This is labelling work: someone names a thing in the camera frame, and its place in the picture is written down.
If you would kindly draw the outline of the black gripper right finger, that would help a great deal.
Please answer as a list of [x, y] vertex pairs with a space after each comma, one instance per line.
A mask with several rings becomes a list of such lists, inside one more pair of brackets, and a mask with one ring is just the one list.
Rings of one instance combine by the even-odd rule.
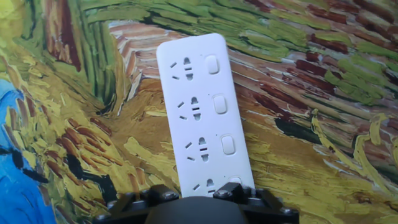
[[299, 211], [285, 206], [269, 190], [228, 182], [213, 198], [236, 205], [248, 223], [299, 224]]

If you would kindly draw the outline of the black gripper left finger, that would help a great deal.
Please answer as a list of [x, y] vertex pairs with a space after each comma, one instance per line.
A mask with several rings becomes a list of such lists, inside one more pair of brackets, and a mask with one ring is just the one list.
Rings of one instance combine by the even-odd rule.
[[153, 208], [179, 198], [178, 193], [163, 184], [122, 194], [118, 200], [108, 203], [108, 212], [95, 217], [93, 223], [145, 223]]

